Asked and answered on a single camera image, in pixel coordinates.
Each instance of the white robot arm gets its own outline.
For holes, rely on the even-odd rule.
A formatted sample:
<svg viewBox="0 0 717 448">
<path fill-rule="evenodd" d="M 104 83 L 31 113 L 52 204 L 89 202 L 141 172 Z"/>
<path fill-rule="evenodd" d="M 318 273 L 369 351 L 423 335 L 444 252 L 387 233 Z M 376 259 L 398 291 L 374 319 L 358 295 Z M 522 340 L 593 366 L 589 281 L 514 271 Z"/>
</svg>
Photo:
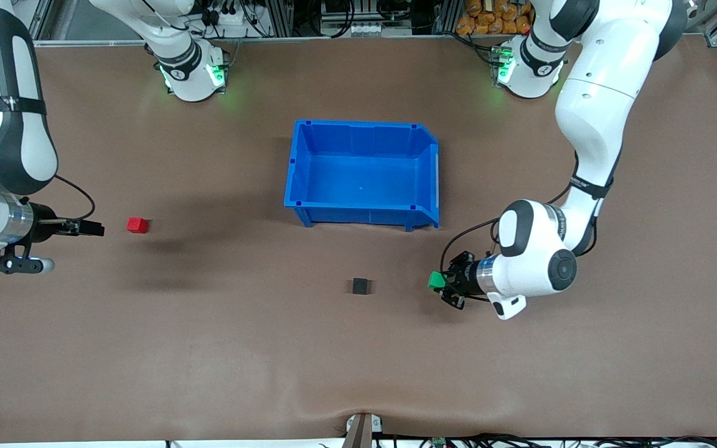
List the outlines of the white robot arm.
<svg viewBox="0 0 717 448">
<path fill-rule="evenodd" d="M 577 159 L 569 195 L 561 206 L 513 202 L 499 218 L 500 254 L 476 261 L 463 252 L 436 284 L 432 278 L 451 306 L 462 309 L 467 297 L 488 300 L 503 320 L 524 309 L 527 297 L 571 286 L 612 185 L 629 110 L 652 62 L 677 43 L 687 19 L 680 0 L 533 0 L 533 6 L 532 33 L 512 41 L 514 66 L 500 82 L 520 96 L 541 96 L 557 79 L 569 43 L 583 43 L 555 108 Z"/>
<path fill-rule="evenodd" d="M 225 88 L 228 63 L 222 49 L 193 38 L 180 15 L 194 0 L 90 0 L 139 34 L 159 61 L 168 89 L 185 101 L 201 101 Z"/>
<path fill-rule="evenodd" d="M 57 218 L 25 195 L 45 187 L 57 173 L 57 153 L 46 124 L 32 39 L 0 0 L 0 272 L 47 273 L 48 258 L 31 258 L 32 242 L 52 235 L 103 235 L 97 222 Z M 24 252 L 16 255 L 15 247 Z"/>
</svg>

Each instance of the table surface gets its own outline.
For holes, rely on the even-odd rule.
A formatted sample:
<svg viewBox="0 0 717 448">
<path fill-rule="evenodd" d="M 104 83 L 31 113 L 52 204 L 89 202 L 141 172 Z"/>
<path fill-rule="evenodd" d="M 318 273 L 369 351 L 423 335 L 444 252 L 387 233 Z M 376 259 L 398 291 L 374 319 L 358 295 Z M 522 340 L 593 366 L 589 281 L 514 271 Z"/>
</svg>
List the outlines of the table surface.
<svg viewBox="0 0 717 448">
<path fill-rule="evenodd" d="M 140 48 L 38 60 L 60 173 L 107 236 L 52 238 L 34 253 L 53 273 L 0 275 L 0 442 L 330 437 L 359 411 L 430 436 L 717 434 L 717 50 L 701 37 L 635 102 L 574 286 L 507 322 L 451 309 L 427 278 L 455 233 L 566 185 L 557 88 L 492 88 L 451 40 L 244 45 L 228 93 L 198 104 L 165 94 Z M 441 229 L 302 227 L 282 207 L 301 118 L 426 125 Z M 32 199 L 87 207 L 60 182 Z"/>
</svg>

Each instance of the green block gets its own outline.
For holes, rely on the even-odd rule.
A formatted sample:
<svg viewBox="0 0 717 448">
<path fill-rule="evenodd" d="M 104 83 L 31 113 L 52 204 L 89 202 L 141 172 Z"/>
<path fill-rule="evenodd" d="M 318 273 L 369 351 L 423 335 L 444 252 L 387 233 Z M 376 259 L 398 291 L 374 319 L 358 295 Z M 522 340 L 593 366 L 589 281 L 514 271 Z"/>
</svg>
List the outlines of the green block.
<svg viewBox="0 0 717 448">
<path fill-rule="evenodd" d="M 444 276 L 441 275 L 440 272 L 433 271 L 430 273 L 430 278 L 428 279 L 428 287 L 430 289 L 436 289 L 437 287 L 444 287 L 446 283 L 444 282 Z"/>
</svg>

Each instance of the red cube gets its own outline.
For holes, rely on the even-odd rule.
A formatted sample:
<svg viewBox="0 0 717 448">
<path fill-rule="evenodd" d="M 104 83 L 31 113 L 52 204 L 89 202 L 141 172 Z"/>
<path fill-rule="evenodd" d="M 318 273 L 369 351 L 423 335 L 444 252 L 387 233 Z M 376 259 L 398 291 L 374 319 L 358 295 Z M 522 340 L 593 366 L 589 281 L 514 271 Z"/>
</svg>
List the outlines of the red cube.
<svg viewBox="0 0 717 448">
<path fill-rule="evenodd" d="M 148 221 L 132 216 L 129 218 L 129 221 L 126 222 L 126 230 L 129 230 L 131 233 L 147 233 Z"/>
</svg>

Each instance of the blue bin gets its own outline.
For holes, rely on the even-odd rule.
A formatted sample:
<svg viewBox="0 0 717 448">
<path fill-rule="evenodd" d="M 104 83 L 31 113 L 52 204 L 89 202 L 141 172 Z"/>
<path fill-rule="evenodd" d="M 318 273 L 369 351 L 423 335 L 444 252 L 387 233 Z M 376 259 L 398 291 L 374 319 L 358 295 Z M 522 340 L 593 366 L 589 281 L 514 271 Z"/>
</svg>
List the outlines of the blue bin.
<svg viewBox="0 0 717 448">
<path fill-rule="evenodd" d="M 295 122 L 284 206 L 315 222 L 439 226 L 439 144 L 421 124 Z"/>
</svg>

